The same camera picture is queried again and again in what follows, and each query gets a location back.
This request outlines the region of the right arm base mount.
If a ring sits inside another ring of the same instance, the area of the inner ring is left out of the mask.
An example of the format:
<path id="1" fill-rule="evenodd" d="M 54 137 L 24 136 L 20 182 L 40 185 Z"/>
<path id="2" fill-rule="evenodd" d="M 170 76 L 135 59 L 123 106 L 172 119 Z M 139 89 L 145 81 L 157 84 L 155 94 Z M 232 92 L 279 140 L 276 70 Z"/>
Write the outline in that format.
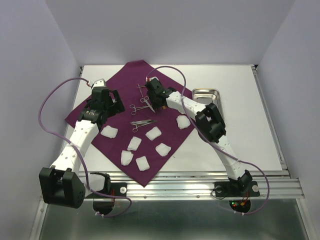
<path id="1" fill-rule="evenodd" d="M 211 196 L 218 200 L 229 199 L 229 205 L 233 211 L 247 214 L 251 209 L 250 198 L 259 197 L 260 189 L 256 181 L 251 181 L 244 189 L 235 182 L 218 181 L 214 183 Z"/>

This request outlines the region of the steel surgical scissors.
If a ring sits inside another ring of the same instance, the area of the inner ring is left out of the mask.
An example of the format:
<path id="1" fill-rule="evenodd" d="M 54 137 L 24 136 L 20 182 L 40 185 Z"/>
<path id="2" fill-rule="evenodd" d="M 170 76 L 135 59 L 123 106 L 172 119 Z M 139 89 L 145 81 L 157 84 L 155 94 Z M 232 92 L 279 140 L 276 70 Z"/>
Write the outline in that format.
<path id="1" fill-rule="evenodd" d="M 153 109 L 152 105 L 149 103 L 149 97 L 145 96 L 143 98 L 140 99 L 141 103 L 146 103 L 147 106 L 155 113 L 155 110 Z"/>

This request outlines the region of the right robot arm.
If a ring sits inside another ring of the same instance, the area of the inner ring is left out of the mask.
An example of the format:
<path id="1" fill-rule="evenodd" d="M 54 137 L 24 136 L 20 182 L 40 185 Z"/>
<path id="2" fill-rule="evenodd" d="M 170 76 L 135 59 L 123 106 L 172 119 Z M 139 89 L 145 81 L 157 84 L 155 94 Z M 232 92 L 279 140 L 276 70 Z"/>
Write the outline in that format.
<path id="1" fill-rule="evenodd" d="M 199 136 L 213 146 L 224 165 L 231 192 L 235 195 L 246 192 L 252 176 L 236 159 L 236 154 L 226 136 L 226 124 L 218 107 L 214 103 L 205 105 L 196 102 L 172 87 L 165 88 L 157 77 L 147 81 L 145 86 L 154 109 L 162 107 L 174 109 L 195 123 Z"/>

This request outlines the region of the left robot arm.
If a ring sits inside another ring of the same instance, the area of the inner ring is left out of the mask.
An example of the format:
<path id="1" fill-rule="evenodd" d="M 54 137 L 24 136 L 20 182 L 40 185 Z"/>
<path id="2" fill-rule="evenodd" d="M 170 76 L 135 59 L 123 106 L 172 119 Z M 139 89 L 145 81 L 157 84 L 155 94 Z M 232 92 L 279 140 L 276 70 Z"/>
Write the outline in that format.
<path id="1" fill-rule="evenodd" d="M 50 167 L 39 173 L 42 196 L 47 204 L 79 208 L 91 189 L 100 197 L 111 193 L 108 174 L 94 172 L 81 181 L 78 174 L 83 157 L 108 118 L 125 111 L 117 90 L 111 90 L 102 79 L 92 85 L 91 98 L 86 101 L 75 123 L 70 139 Z"/>

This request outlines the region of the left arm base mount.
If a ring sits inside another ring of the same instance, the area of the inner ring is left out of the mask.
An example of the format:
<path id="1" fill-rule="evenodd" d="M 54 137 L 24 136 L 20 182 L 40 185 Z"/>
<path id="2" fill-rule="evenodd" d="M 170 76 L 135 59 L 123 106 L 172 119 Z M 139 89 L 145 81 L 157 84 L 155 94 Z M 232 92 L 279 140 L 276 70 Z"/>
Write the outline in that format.
<path id="1" fill-rule="evenodd" d="M 130 201 L 125 198 L 127 196 L 127 183 L 111 182 L 110 187 L 98 191 L 99 194 L 90 193 L 84 198 L 84 202 L 92 203 L 93 211 L 98 216 L 118 216 L 124 213 L 130 206 Z"/>

